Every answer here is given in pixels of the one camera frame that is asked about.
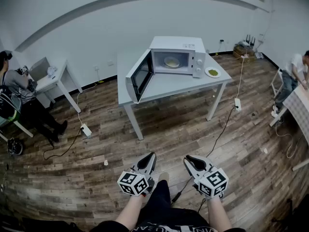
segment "plate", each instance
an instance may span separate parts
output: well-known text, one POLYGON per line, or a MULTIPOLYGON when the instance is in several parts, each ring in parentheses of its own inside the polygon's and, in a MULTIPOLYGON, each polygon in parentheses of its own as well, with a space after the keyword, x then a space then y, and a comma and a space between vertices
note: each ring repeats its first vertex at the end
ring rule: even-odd
POLYGON ((206 75, 213 77, 213 78, 218 78, 218 77, 221 76, 221 72, 217 68, 214 68, 214 67, 206 68, 205 73, 206 73, 206 75))
POLYGON ((174 57, 164 58, 164 64, 166 65, 166 67, 171 68, 171 69, 176 69, 180 67, 179 60, 174 57))

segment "white plate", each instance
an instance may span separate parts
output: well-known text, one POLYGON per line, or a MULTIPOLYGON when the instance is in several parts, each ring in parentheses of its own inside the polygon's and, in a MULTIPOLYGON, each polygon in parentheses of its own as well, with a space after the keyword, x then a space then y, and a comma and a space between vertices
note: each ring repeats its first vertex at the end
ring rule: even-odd
POLYGON ((169 67, 169 68, 178 68, 180 65, 180 62, 178 59, 174 57, 166 57, 164 59, 164 63, 169 67))
POLYGON ((210 76, 210 77, 213 77, 213 78, 218 78, 221 76, 221 72, 217 69, 217 68, 214 68, 214 67, 208 67, 205 69, 205 73, 206 75, 210 76), (212 75, 209 73, 210 70, 214 70, 214 71, 217 71, 218 74, 217 75, 212 75))

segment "person in white shirt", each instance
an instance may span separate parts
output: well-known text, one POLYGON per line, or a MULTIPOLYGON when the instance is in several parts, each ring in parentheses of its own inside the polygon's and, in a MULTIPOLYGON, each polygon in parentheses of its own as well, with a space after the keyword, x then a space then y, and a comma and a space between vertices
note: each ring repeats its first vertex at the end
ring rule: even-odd
POLYGON ((282 108, 284 100, 292 93, 292 91, 298 86, 298 82, 308 89, 307 82, 309 79, 309 71, 306 73, 306 77, 302 80, 299 76, 300 72, 306 71, 306 66, 309 66, 309 51, 307 51, 304 56, 301 54, 294 54, 293 57, 286 63, 285 67, 282 69, 282 79, 283 87, 281 94, 277 97, 273 106, 273 117, 276 117, 278 111, 282 108))

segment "white microwave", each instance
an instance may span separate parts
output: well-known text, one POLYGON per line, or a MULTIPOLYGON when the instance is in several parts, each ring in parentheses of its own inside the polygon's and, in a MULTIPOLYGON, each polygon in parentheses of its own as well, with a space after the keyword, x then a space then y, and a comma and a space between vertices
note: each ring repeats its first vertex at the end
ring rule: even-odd
POLYGON ((126 75, 126 88, 134 103, 139 103, 155 73, 204 74, 205 48, 201 38, 155 36, 126 75))

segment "baseboard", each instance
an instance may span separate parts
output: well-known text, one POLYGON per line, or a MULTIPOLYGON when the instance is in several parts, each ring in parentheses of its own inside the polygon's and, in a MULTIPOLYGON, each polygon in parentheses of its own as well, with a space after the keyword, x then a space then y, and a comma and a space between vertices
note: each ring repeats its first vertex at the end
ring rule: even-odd
POLYGON ((233 54, 233 51, 226 51, 226 52, 213 52, 213 53, 209 53, 209 56, 224 55, 224 54, 233 54))
MULTIPOLYGON (((107 82, 112 81, 112 80, 115 80, 115 79, 117 79, 117 75, 114 75, 114 76, 111 76, 111 77, 102 79, 102 80, 100 80, 100 81, 98 81, 98 82, 91 83, 91 84, 88 84, 88 85, 86 85, 86 86, 83 86, 83 87, 82 87, 82 90, 87 89, 87 88, 90 88, 90 87, 93 87, 95 84, 96 84, 96 85, 100 85, 100 84, 102 84, 102 83, 107 83, 107 82)), ((76 93, 78 93, 78 92, 79 92, 78 89, 75 89, 75 90, 69 92, 69 94, 70 94, 70 95, 73 95, 73 94, 76 94, 76 93)), ((64 95, 61 95, 61 96, 55 98, 55 101, 59 101, 59 100, 61 100, 62 98, 65 98, 65 96, 64 96, 64 95)))
POLYGON ((267 57, 264 53, 262 53, 264 58, 266 58, 269 62, 271 62, 273 64, 273 66, 275 66, 277 69, 279 69, 279 66, 277 64, 275 64, 274 61, 272 61, 269 57, 267 57))

